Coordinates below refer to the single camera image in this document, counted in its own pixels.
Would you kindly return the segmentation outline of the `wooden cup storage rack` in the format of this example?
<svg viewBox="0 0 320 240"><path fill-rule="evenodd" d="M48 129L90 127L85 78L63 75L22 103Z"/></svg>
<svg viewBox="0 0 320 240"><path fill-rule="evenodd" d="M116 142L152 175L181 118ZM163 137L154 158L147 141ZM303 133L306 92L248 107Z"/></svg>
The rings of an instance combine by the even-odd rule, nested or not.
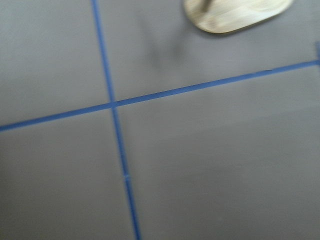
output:
<svg viewBox="0 0 320 240"><path fill-rule="evenodd" d="M183 9L198 29L227 34L278 16L292 4L292 0L184 0Z"/></svg>

